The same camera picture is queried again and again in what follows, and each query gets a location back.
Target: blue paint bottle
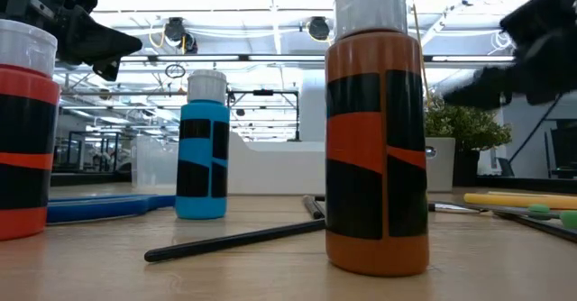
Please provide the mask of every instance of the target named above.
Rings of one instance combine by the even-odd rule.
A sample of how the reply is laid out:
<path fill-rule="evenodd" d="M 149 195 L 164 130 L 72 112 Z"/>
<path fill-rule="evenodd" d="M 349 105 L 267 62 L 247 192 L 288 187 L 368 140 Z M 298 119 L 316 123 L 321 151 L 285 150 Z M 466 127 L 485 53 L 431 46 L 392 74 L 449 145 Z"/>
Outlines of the blue paint bottle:
<path fill-rule="evenodd" d="M 188 104 L 180 110 L 177 216 L 215 219 L 226 213 L 230 112 L 226 76 L 196 70 L 188 78 Z"/>

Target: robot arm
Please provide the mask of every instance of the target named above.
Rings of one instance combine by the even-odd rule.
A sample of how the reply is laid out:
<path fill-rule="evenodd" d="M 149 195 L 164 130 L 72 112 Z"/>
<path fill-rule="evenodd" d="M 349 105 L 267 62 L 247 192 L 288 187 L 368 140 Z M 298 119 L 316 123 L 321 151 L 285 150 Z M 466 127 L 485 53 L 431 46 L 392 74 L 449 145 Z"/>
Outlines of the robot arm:
<path fill-rule="evenodd" d="M 51 33 L 58 39 L 57 58 L 69 65 L 86 63 L 109 81 L 116 80 L 120 59 L 142 48 L 132 36 L 96 23 L 89 14 L 98 0 L 0 0 L 0 19 Z"/>
<path fill-rule="evenodd" d="M 516 43 L 513 64 L 484 68 L 473 80 L 444 94 L 450 105 L 495 109 L 525 96 L 538 105 L 577 89 L 576 0 L 530 0 L 500 27 Z"/>

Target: orange paint bottle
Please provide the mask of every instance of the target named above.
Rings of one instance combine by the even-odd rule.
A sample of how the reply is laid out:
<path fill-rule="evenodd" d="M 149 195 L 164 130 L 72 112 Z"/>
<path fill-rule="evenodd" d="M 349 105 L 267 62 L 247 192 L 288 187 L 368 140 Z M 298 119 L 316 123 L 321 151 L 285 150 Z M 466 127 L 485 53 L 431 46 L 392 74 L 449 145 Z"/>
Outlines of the orange paint bottle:
<path fill-rule="evenodd" d="M 342 269 L 428 265 L 420 48 L 405 0 L 336 0 L 326 53 L 326 252 Z"/>

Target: red paint bottle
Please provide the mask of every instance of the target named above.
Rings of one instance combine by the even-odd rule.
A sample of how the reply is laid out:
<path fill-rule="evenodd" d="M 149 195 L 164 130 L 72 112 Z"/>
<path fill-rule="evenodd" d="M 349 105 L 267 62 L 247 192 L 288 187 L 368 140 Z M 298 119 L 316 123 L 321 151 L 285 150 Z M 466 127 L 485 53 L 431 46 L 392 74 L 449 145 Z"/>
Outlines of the red paint bottle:
<path fill-rule="evenodd" d="M 60 86 L 57 41 L 0 20 L 0 241 L 40 233 L 52 170 Z"/>

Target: clear plastic container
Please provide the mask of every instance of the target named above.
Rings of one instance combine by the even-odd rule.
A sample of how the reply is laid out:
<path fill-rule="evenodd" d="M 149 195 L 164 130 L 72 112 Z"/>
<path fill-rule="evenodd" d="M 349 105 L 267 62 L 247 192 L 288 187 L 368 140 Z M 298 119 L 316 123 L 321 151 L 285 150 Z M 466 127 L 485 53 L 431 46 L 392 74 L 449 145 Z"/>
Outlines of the clear plastic container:
<path fill-rule="evenodd" d="M 0 20 L 0 65 L 27 68 L 51 77 L 57 48 L 56 38 L 46 31 Z"/>
<path fill-rule="evenodd" d="M 133 186 L 143 191 L 174 191 L 179 145 L 140 135 L 132 141 Z"/>
<path fill-rule="evenodd" d="M 335 0 L 336 38 L 369 30 L 407 33 L 407 0 Z"/>

